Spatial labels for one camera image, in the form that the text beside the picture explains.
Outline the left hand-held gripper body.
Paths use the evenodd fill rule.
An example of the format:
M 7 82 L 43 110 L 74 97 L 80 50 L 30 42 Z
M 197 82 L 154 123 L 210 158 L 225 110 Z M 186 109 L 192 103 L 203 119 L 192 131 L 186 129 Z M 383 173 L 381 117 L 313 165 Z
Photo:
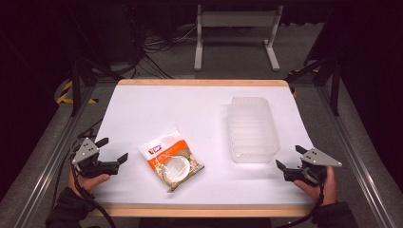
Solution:
M 117 161 L 99 161 L 100 148 L 90 138 L 85 138 L 72 159 L 71 164 L 85 178 L 95 178 L 102 174 L 117 175 Z

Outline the orange and white snack packet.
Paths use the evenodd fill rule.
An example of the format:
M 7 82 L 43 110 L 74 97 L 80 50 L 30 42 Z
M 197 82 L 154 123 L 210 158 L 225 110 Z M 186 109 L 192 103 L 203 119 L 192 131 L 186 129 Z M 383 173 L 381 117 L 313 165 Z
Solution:
M 169 193 L 204 168 L 178 129 L 140 145 L 139 150 L 154 173 L 169 187 Z

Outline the yellow and black hazard tape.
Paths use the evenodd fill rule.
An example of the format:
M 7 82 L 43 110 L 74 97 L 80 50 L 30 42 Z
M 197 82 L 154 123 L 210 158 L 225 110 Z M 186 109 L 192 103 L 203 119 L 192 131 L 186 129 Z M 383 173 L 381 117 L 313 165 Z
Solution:
M 69 90 L 72 88 L 72 81 L 68 80 L 62 88 L 59 97 L 56 99 L 57 104 L 73 104 L 74 100 L 67 96 Z

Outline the person's right hand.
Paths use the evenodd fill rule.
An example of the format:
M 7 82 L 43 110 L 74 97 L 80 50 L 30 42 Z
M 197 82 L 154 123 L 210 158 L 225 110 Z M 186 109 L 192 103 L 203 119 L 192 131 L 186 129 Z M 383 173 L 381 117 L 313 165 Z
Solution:
M 327 167 L 327 178 L 323 185 L 323 190 L 320 187 L 313 187 L 303 182 L 302 180 L 295 180 L 294 185 L 306 193 L 313 202 L 317 202 L 319 195 L 323 195 L 321 206 L 337 203 L 337 189 L 336 189 L 336 176 L 332 166 Z

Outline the person's left hand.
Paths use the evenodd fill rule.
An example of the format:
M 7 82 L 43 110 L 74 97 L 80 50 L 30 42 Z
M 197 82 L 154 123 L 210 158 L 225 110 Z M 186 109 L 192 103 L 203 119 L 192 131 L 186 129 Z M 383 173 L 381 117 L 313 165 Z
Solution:
M 89 179 L 79 175 L 74 176 L 73 171 L 70 171 L 68 174 L 67 187 L 70 188 L 75 195 L 81 197 L 81 193 L 77 190 L 75 186 L 75 181 L 78 181 L 81 187 L 83 187 L 88 193 L 91 193 L 98 185 L 108 181 L 109 179 L 110 176 L 108 174 L 102 174 L 95 178 Z

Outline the white metal stand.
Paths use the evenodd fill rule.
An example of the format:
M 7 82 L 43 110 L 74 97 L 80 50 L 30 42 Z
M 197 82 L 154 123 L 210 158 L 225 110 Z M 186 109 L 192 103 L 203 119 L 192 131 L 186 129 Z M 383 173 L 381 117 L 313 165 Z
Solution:
M 270 65 L 274 71 L 279 71 L 280 66 L 273 49 L 277 35 L 279 22 L 282 16 L 283 6 L 265 11 L 210 11 L 203 10 L 202 5 L 197 8 L 197 44 L 195 51 L 194 69 L 202 69 L 203 28 L 224 28 L 224 27 L 249 27 L 269 28 L 270 36 L 263 40 Z

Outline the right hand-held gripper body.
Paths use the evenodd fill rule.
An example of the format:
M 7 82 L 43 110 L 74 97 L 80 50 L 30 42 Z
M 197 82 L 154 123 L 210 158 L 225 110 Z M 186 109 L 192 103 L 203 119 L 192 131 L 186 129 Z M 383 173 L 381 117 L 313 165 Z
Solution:
M 327 167 L 341 167 L 342 162 L 325 154 L 317 148 L 308 150 L 305 154 L 300 154 L 301 166 L 296 169 L 287 168 L 283 172 L 285 181 L 303 181 L 310 186 L 319 186 L 327 178 Z

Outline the clear plastic container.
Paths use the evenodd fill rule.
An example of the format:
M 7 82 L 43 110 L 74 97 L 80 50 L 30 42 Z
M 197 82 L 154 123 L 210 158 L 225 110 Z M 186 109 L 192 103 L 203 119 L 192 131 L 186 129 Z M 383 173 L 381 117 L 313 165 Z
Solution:
M 266 163 L 279 152 L 278 131 L 265 98 L 234 97 L 227 120 L 234 162 Z

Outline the aluminium rail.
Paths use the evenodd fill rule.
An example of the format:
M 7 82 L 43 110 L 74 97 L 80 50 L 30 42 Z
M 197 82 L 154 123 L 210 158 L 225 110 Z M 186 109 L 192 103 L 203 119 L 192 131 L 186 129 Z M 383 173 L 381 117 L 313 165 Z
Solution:
M 94 88 L 84 87 L 81 91 L 81 106 L 71 115 L 73 105 L 60 104 L 50 121 L 45 133 L 33 150 L 29 160 L 13 184 L 16 200 L 16 220 L 10 228 L 29 228 L 29 224 L 46 197 L 47 190 L 53 194 L 51 187 L 59 165 L 70 147 L 70 139 L 84 112 L 86 103 Z
M 330 96 L 324 87 L 317 88 L 317 94 L 326 107 L 327 112 L 336 128 L 336 132 L 344 146 L 344 151 L 351 165 L 360 188 L 371 207 L 374 217 L 380 228 L 397 228 L 391 214 L 387 211 L 386 204 L 381 198 L 373 178 L 365 167 L 362 159 L 356 154 L 352 141 L 349 138 L 347 129 L 341 119 L 334 113 L 330 105 Z

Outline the black metal stand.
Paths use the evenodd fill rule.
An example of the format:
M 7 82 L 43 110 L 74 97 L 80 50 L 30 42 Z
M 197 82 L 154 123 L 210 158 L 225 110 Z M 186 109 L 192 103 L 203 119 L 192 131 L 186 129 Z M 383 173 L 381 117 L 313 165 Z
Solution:
M 326 58 L 315 61 L 300 70 L 293 71 L 285 78 L 285 81 L 287 83 L 291 83 L 294 80 L 304 76 L 307 73 L 312 72 L 315 69 L 317 69 L 317 75 L 313 79 L 313 83 L 315 86 L 325 86 L 325 84 L 328 82 L 329 79 L 332 80 L 330 107 L 333 113 L 336 116 L 338 116 L 338 94 L 340 85 L 341 66 L 338 64 L 336 58 Z
M 72 62 L 71 65 L 71 82 L 72 82 L 72 95 L 73 95 L 73 108 L 71 111 L 71 116 L 74 117 L 81 105 L 81 82 L 84 82 L 87 86 L 95 86 L 97 84 L 97 79 L 95 74 L 91 71 L 93 68 L 104 73 L 106 76 L 109 76 L 116 81 L 120 81 L 123 79 L 123 76 L 118 73 L 113 72 L 111 69 L 106 68 L 100 64 L 97 64 L 94 61 L 91 61 L 87 58 L 77 58 Z

